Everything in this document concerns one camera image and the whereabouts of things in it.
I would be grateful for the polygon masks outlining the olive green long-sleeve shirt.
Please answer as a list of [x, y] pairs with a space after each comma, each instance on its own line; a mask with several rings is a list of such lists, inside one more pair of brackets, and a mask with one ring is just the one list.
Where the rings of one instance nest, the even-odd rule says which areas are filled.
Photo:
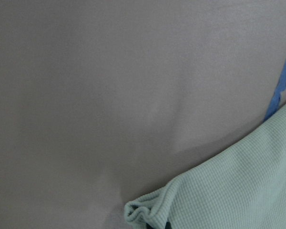
[[286, 104], [225, 151], [126, 203], [134, 229], [286, 229]]

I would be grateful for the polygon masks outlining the blue tape line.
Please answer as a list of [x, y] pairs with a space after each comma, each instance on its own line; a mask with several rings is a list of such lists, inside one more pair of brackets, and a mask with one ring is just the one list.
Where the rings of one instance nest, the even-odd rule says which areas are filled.
[[278, 83], [277, 83], [276, 88], [274, 90], [273, 96], [271, 98], [271, 101], [270, 101], [269, 106], [267, 108], [266, 114], [264, 116], [264, 119], [263, 119], [264, 122], [266, 120], [268, 120], [273, 114], [275, 114], [278, 111], [278, 109], [280, 107], [281, 94], [285, 90], [286, 90], [286, 59], [285, 59], [282, 71], [280, 73]]

